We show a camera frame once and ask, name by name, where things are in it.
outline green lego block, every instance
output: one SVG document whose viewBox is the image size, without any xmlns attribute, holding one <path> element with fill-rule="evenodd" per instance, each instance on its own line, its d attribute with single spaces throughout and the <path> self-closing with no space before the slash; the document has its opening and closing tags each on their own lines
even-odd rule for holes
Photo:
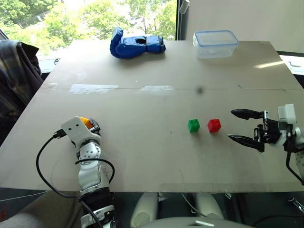
<svg viewBox="0 0 304 228">
<path fill-rule="evenodd" d="M 200 125 L 199 125 L 199 120 L 198 119 L 193 119 L 188 121 L 188 129 L 189 132 L 198 132 Z"/>
</svg>

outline blue container lid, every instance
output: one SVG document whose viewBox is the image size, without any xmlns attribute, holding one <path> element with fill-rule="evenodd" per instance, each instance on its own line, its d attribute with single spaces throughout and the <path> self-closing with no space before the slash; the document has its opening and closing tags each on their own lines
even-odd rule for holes
<svg viewBox="0 0 304 228">
<path fill-rule="evenodd" d="M 228 30 L 196 31 L 194 37 L 200 47 L 238 45 L 238 39 Z"/>
</svg>

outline gray fabric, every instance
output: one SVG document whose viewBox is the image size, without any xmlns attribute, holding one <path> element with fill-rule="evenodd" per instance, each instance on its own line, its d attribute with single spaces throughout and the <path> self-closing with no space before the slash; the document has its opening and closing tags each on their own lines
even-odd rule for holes
<svg viewBox="0 0 304 228">
<path fill-rule="evenodd" d="M 82 214 L 81 204 L 76 199 L 63 198 L 50 191 L 0 223 L 0 228 L 79 228 Z"/>
</svg>

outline red lego block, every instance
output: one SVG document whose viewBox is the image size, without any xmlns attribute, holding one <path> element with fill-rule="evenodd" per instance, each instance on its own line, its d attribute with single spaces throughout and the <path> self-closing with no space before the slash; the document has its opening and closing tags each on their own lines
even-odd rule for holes
<svg viewBox="0 0 304 228">
<path fill-rule="evenodd" d="M 220 125 L 220 121 L 219 119 L 213 119 L 213 120 L 209 120 L 209 123 L 207 124 L 209 132 L 218 132 L 221 125 Z"/>
</svg>

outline tape strip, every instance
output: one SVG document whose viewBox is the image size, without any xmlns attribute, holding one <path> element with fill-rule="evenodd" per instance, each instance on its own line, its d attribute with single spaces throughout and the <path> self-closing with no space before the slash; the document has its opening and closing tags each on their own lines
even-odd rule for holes
<svg viewBox="0 0 304 228">
<path fill-rule="evenodd" d="M 70 94 L 105 94 L 112 89 L 118 88 L 118 85 L 90 85 L 73 84 L 69 90 Z"/>
</svg>

